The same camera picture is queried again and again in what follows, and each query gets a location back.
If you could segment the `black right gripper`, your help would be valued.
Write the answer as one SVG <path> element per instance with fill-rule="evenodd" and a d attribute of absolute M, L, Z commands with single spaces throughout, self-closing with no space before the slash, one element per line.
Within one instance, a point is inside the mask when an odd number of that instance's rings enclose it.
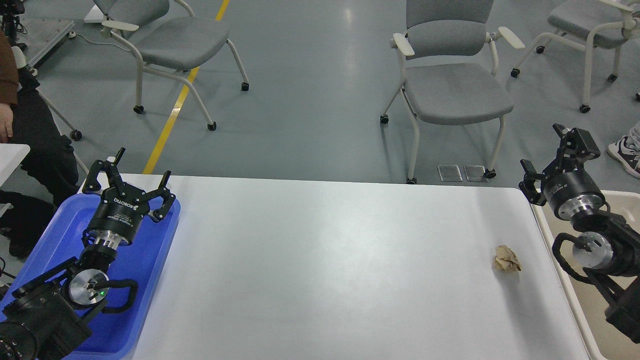
<path fill-rule="evenodd" d="M 599 158 L 601 150 L 587 130 L 559 123 L 552 127 L 560 137 L 555 159 L 542 173 L 537 173 L 530 160 L 521 159 L 525 173 L 518 187 L 531 205 L 549 206 L 558 219 L 571 221 L 580 212 L 605 205 L 604 194 L 585 170 L 585 162 Z"/>

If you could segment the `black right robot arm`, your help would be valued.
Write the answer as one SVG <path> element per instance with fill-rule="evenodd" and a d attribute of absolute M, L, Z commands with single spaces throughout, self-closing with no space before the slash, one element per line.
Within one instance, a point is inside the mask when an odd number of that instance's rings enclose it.
<path fill-rule="evenodd" d="M 551 246 L 553 257 L 574 280 L 597 288 L 608 303 L 606 321 L 632 342 L 640 341 L 640 237 L 626 219 L 608 209 L 606 197 L 585 170 L 601 155 L 592 135 L 555 123 L 560 139 L 554 159 L 538 172 L 522 159 L 519 183 L 528 202 L 549 204 L 579 235 L 562 232 Z"/>

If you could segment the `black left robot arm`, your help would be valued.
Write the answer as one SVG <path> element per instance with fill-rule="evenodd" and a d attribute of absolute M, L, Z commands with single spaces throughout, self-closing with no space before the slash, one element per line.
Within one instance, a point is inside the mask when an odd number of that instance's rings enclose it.
<path fill-rule="evenodd" d="M 139 275 L 117 279 L 109 269 L 118 248 L 130 246 L 145 218 L 160 223 L 176 201 L 165 171 L 154 190 L 146 191 L 121 177 L 113 160 L 96 160 L 82 194 L 99 196 L 93 216 L 81 232 L 82 251 L 12 292 L 1 322 L 3 360 L 61 360 L 92 335 L 90 322 L 100 314 L 119 314 L 135 307 L 142 286 Z"/>

